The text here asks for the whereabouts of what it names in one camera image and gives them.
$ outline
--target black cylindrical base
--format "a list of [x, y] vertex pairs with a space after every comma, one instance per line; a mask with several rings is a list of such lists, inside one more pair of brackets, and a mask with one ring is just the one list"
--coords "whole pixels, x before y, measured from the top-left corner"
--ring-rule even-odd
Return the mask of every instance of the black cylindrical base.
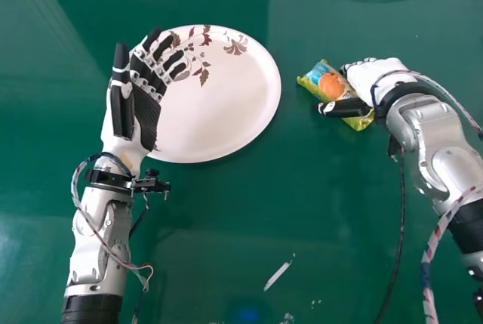
[[118, 295], [76, 295], [65, 298], [63, 324], [118, 324], [122, 297]]

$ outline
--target black fingertip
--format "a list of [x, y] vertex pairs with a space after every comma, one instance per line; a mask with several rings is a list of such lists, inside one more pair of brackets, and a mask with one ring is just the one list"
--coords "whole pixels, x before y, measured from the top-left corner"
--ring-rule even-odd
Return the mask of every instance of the black fingertip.
[[163, 80], [161, 80], [158, 76], [156, 76], [152, 81], [151, 85], [155, 86], [156, 92], [161, 94], [162, 96], [166, 93], [166, 84]]
[[156, 51], [153, 52], [152, 56], [154, 57], [155, 60], [159, 60], [161, 55], [163, 54], [164, 51], [166, 51], [169, 46], [173, 43], [174, 38], [172, 35], [169, 35], [165, 39], [163, 39], [160, 43], [158, 48], [156, 48]]
[[182, 71], [184, 71], [186, 68], [186, 64], [184, 62], [180, 63], [176, 67], [173, 68], [173, 71], [170, 72], [169, 76], [174, 79], [176, 76], [178, 76]]
[[118, 42], [115, 45], [113, 67], [116, 69], [124, 69], [129, 64], [129, 49], [124, 42]]
[[173, 66], [173, 64], [175, 62], [179, 61], [181, 59], [181, 57], [183, 57], [183, 55], [184, 55], [184, 52], [183, 51], [181, 51], [181, 50], [176, 51], [165, 62], [165, 64], [163, 65], [163, 69], [165, 69], [166, 71], [168, 71], [170, 69], [170, 67]]
[[149, 34], [146, 41], [143, 43], [143, 47], [145, 51], [149, 51], [149, 47], [151, 47], [152, 43], [161, 35], [161, 28], [154, 28]]

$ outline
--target paper scrap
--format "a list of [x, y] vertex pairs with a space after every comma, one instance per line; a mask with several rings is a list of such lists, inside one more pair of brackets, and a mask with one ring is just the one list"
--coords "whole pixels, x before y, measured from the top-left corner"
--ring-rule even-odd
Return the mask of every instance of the paper scrap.
[[269, 281], [266, 282], [265, 287], [263, 290], [266, 292], [268, 289], [270, 289], [270, 286], [273, 285], [275, 281], [278, 280], [278, 278], [286, 271], [292, 265], [292, 261], [284, 263], [276, 273], [272, 275], [272, 277], [269, 279]]
[[280, 324], [293, 324], [294, 321], [294, 316], [290, 315], [290, 313], [286, 313], [284, 316], [284, 321], [280, 322]]

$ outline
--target white tape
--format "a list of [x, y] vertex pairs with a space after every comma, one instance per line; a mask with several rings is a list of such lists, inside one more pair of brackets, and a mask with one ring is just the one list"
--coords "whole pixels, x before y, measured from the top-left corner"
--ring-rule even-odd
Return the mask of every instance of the white tape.
[[263, 290], [266, 292], [268, 289], [270, 289], [270, 286], [274, 284], [275, 281], [278, 280], [278, 278], [292, 265], [292, 261], [284, 263], [276, 273], [272, 275], [272, 277], [269, 279], [269, 281], [266, 282], [265, 287]]

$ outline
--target cable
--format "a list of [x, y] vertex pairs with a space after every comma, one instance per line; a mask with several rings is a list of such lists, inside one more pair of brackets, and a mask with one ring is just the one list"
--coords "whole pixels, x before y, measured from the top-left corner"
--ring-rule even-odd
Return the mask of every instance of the cable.
[[[96, 229], [96, 227], [95, 227], [96, 225], [94, 224], [92, 217], [82, 208], [81, 201], [78, 197], [77, 183], [78, 183], [78, 178], [79, 178], [80, 174], [85, 169], [85, 167], [88, 165], [88, 163], [93, 162], [94, 160], [99, 159], [102, 156], [106, 156], [107, 158], [111, 159], [116, 165], [119, 166], [119, 168], [121, 168], [122, 170], [124, 170], [126, 172], [128, 177], [134, 177], [131, 174], [131, 172], [129, 171], [129, 169], [126, 167], [126, 165], [117, 156], [114, 156], [111, 153], [101, 152], [99, 154], [89, 156], [85, 161], [81, 162], [78, 165], [78, 167], [74, 170], [74, 174], [72, 175], [72, 182], [71, 182], [71, 185], [70, 185], [70, 192], [72, 194], [72, 200], [74, 202], [74, 205], [78, 209], [78, 212], [85, 219], [89, 228], [92, 230], [94, 235], [97, 237], [100, 244], [103, 246], [104, 250], [106, 250], [106, 252], [118, 264], [122, 265], [123, 267], [127, 268], [128, 270], [133, 271], [133, 273], [141, 281], [141, 284], [143, 285], [143, 291], [142, 291], [142, 294], [143, 294], [144, 292], [147, 292], [149, 290], [149, 281], [151, 280], [152, 276], [154, 275], [154, 267], [152, 267], [152, 265], [150, 265], [150, 264], [144, 264], [144, 265], [137, 266], [137, 265], [132, 264], [130, 261], [125, 261], [123, 258], [118, 256], [118, 254], [116, 254], [111, 249], [109, 244], [106, 241], [104, 241], [103, 237], [99, 234], [99, 231]], [[150, 270], [150, 273], [149, 273], [149, 276], [148, 276], [147, 279], [145, 279], [143, 276], [141, 276], [139, 274], [139, 270], [146, 269], [146, 268]], [[139, 310], [138, 310], [138, 307], [137, 307], [137, 311], [135, 311], [134, 316], [133, 316], [133, 322], [135, 322], [134, 320], [137, 321], [137, 312], [138, 311]]]
[[380, 306], [379, 313], [377, 314], [375, 324], [379, 324], [383, 317], [386, 309], [391, 301], [392, 290], [394, 289], [395, 281], [398, 277], [399, 266], [401, 264], [402, 248], [405, 243], [405, 221], [406, 221], [406, 183], [405, 183], [405, 150], [401, 149], [401, 155], [399, 158], [399, 180], [401, 182], [401, 221], [399, 223], [399, 240], [398, 240], [398, 251], [395, 256], [394, 269], [392, 270], [391, 281], [387, 286], [386, 296], [384, 297], [383, 303]]
[[137, 230], [137, 228], [141, 225], [141, 222], [143, 222], [144, 216], [146, 215], [146, 213], [149, 210], [148, 197], [147, 197], [146, 193], [143, 193], [143, 198], [146, 201], [146, 207], [143, 209], [143, 211], [141, 212], [141, 214], [137, 218], [136, 222], [134, 223], [133, 227], [129, 231], [129, 238], [131, 238], [133, 236], [134, 231]]
[[438, 314], [436, 313], [435, 307], [435, 295], [432, 292], [431, 287], [431, 275], [430, 275], [430, 264], [432, 259], [435, 257], [436, 249], [438, 248], [439, 241], [443, 237], [449, 223], [453, 219], [454, 215], [458, 212], [460, 207], [463, 205], [465, 200], [468, 198], [469, 194], [476, 190], [476, 186], [469, 188], [464, 191], [460, 198], [458, 198], [451, 205], [450, 209], [444, 213], [436, 225], [436, 229], [431, 233], [428, 241], [428, 246], [423, 253], [423, 258], [421, 258], [421, 282], [423, 285], [423, 309], [426, 315], [426, 324], [438, 324]]

